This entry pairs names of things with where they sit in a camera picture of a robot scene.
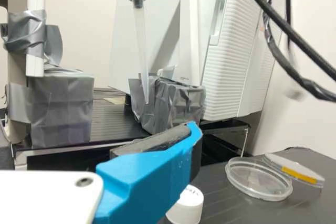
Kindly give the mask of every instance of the white machine housing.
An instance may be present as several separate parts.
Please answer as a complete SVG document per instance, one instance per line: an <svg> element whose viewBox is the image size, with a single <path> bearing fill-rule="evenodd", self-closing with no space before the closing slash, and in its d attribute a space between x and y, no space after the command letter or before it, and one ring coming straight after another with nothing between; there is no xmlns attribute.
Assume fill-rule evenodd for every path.
<svg viewBox="0 0 336 224"><path fill-rule="evenodd" d="M285 0L273 0L283 14ZM110 86L129 93L138 78L132 3L117 0ZM146 0L150 72L206 89L203 119L218 121L261 111L274 65L253 0ZM281 31L272 24L277 43Z"/></svg>

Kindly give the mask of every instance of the clear plastic dish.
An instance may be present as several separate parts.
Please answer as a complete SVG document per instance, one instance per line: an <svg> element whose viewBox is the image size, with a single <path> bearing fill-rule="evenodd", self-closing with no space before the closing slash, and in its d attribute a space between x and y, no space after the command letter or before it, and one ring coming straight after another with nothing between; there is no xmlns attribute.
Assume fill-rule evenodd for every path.
<svg viewBox="0 0 336 224"><path fill-rule="evenodd" d="M232 185L254 198L281 201L293 192L289 178L255 159L232 158L225 171Z"/></svg>

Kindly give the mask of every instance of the white panel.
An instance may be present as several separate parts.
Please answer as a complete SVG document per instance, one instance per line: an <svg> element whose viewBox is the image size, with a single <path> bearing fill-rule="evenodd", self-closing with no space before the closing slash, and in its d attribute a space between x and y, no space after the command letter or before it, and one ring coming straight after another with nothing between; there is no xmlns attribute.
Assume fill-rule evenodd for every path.
<svg viewBox="0 0 336 224"><path fill-rule="evenodd" d="M90 172L0 171L2 223L92 223L103 181Z"/></svg>
<svg viewBox="0 0 336 224"><path fill-rule="evenodd" d="M285 17L285 0L272 0L272 2L276 11L282 17ZM274 39L278 44L281 30L274 22L271 22L271 29ZM262 110L273 64L274 58L265 40L262 13L260 13L259 26L254 41L254 49L251 54L238 116L244 116Z"/></svg>
<svg viewBox="0 0 336 224"><path fill-rule="evenodd" d="M218 46L209 46L205 62L204 119L237 116L258 18L253 0L227 0Z"/></svg>

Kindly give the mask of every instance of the black cable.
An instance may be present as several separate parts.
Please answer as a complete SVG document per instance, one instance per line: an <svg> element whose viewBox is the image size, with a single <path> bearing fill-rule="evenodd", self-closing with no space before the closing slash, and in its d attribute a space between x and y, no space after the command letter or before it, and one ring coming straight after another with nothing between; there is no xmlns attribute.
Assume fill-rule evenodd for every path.
<svg viewBox="0 0 336 224"><path fill-rule="evenodd" d="M286 19L287 23L291 26L291 0L286 0ZM287 36L287 48L290 52L290 38Z"/></svg>
<svg viewBox="0 0 336 224"><path fill-rule="evenodd" d="M310 47L291 26L265 0L255 0L263 11L284 31L304 53L308 55L327 75L336 81L336 70Z"/></svg>
<svg viewBox="0 0 336 224"><path fill-rule="evenodd" d="M272 0L267 0L267 4L271 5ZM276 45L269 23L270 17L265 12L263 13L263 21L265 25L265 38L267 41L267 45L272 52L274 58L285 70L285 72L317 99L336 102L336 94L330 92L329 90L326 90L325 88L318 85L316 82L300 76L300 74L290 64L290 62L286 59L286 57L282 54L282 52Z"/></svg>

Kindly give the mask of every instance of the black platform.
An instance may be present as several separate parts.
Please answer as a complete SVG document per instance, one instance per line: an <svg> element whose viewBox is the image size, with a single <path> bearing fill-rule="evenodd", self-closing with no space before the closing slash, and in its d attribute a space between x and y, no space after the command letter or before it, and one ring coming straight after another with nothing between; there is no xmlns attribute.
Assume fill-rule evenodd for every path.
<svg viewBox="0 0 336 224"><path fill-rule="evenodd" d="M323 190L293 181L293 193L281 202L251 198L230 184L226 163L201 167L192 184L204 194L202 224L336 223L336 160L317 152L292 148L280 156L321 174Z"/></svg>

